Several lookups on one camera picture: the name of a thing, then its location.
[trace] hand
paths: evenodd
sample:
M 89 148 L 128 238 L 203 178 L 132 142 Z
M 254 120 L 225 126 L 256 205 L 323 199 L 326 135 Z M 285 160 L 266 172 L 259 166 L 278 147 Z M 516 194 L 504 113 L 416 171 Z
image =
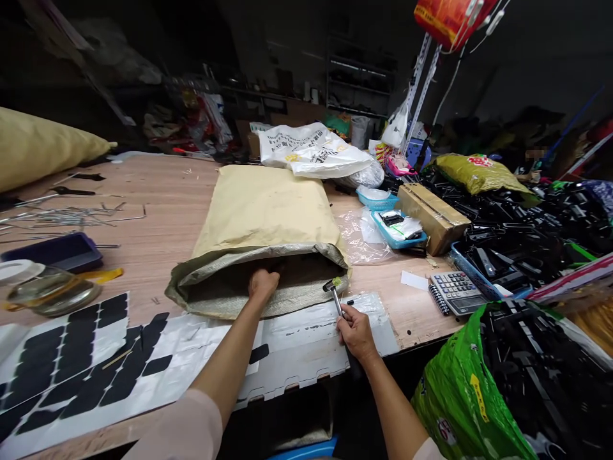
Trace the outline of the hand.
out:
M 268 273 L 263 268 L 256 270 L 249 280 L 249 297 L 258 294 L 269 298 L 279 284 L 279 277 L 277 272 Z
M 370 331 L 368 315 L 360 313 L 354 307 L 341 305 L 345 317 L 337 318 L 337 330 L 340 332 L 340 343 L 346 343 L 349 351 L 364 365 L 366 361 L 378 358 L 379 353 Z

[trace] blue plastic tray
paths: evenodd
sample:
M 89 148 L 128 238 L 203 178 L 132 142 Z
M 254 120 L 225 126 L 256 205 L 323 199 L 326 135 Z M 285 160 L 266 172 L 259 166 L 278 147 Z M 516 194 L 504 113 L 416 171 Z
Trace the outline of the blue plastic tray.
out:
M 483 295 L 485 295 L 489 300 L 503 299 L 504 297 L 500 292 L 498 292 L 498 289 L 496 289 L 492 283 L 485 279 L 481 272 L 477 270 L 473 264 L 466 259 L 466 257 L 460 254 L 460 251 L 455 248 L 456 244 L 457 242 L 451 244 L 450 254 L 457 267 L 468 275 L 474 285 L 477 286 L 477 288 L 479 288 Z M 512 297 L 524 298 L 532 291 L 534 291 L 534 289 L 529 287 L 523 291 L 513 294 Z
M 407 247 L 417 246 L 419 243 L 424 242 L 428 239 L 428 235 L 426 235 L 425 232 L 421 232 L 421 236 L 419 238 L 416 238 L 415 240 L 396 241 L 390 236 L 389 233 L 385 231 L 385 224 L 379 222 L 379 220 L 375 218 L 375 214 L 375 212 L 370 213 L 370 215 L 372 216 L 372 220 L 374 220 L 375 223 L 379 226 L 379 231 L 392 249 L 404 249 Z
M 356 193 L 358 194 L 360 202 L 363 203 L 371 211 L 389 211 L 392 210 L 394 206 L 396 206 L 397 202 L 399 202 L 398 197 L 394 195 L 390 195 L 390 197 L 385 200 L 371 200 L 366 198 L 357 190 Z

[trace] blue stool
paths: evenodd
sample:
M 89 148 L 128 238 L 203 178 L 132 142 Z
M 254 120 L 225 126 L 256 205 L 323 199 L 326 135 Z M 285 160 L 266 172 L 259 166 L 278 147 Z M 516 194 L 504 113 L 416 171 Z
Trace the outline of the blue stool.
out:
M 330 441 L 288 450 L 282 454 L 270 457 L 268 460 L 308 460 L 319 457 L 331 457 L 337 445 L 337 441 L 338 436 L 332 436 Z

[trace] tabletop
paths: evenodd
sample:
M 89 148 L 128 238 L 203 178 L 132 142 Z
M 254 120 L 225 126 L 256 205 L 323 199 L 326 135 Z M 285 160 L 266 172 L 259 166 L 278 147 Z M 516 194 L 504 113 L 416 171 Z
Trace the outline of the tabletop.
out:
M 104 269 L 122 268 L 124 274 L 103 285 L 99 300 L 130 292 L 130 326 L 148 323 L 160 312 L 180 315 L 183 310 L 163 294 L 170 271 L 179 262 L 189 259 L 193 246 L 204 225 L 213 195 L 220 164 L 185 157 L 134 156 L 120 164 L 105 163 L 88 168 L 65 171 L 14 192 L 22 200 L 48 194 L 52 184 L 78 171 L 100 173 L 106 179 L 91 181 L 69 179 L 62 183 L 68 188 L 93 190 L 91 197 L 55 197 L 45 201 L 41 208 L 63 206 L 107 208 L 123 202 L 123 211 L 116 218 L 146 218 L 116 222 L 116 227 L 85 227 L 85 232 L 97 244 L 120 244 L 118 249 L 100 249 L 104 257 Z M 355 195 L 348 196 L 326 184 L 326 192 L 335 216 L 362 207 Z M 23 212 L 11 210 L 0 213 L 0 220 Z M 23 222 L 28 227 L 32 222 Z M 55 227 L 51 231 L 65 231 L 70 227 Z M 28 238 L 39 229 L 13 228 L 10 234 L 0 236 L 0 252 L 16 249 L 37 240 L 3 243 L 3 241 Z M 443 316 L 430 293 L 400 283 L 402 270 L 429 277 L 451 270 L 440 257 L 431 257 L 438 265 L 434 268 L 422 257 L 399 256 L 380 265 L 355 266 L 351 285 L 346 295 L 360 292 L 378 292 L 390 317 L 398 346 L 409 349 L 458 330 L 463 322 L 453 316 Z M 28 310 L 8 312 L 0 310 L 0 325 L 19 323 L 35 326 L 46 321 Z M 138 440 L 153 423 L 153 413 L 139 415 L 120 423 L 85 434 L 36 454 L 36 458 L 83 458 L 116 446 Z

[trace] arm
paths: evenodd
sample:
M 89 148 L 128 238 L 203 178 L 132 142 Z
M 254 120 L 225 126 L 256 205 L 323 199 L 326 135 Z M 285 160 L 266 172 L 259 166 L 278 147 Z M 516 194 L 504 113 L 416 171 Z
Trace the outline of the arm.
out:
M 348 305 L 343 305 L 342 309 L 347 319 L 339 316 L 337 329 L 341 341 L 347 343 L 368 376 L 388 457 L 390 460 L 412 459 L 430 436 L 379 356 L 368 316 Z
M 249 300 L 190 386 L 206 393 L 215 402 L 222 415 L 224 429 L 245 380 L 257 324 L 278 283 L 278 273 L 260 269 L 253 274 L 249 284 Z
M 132 459 L 208 459 L 219 452 L 222 434 L 236 404 L 254 345 L 255 331 L 278 273 L 257 270 L 249 301 L 190 389 L 124 457 Z

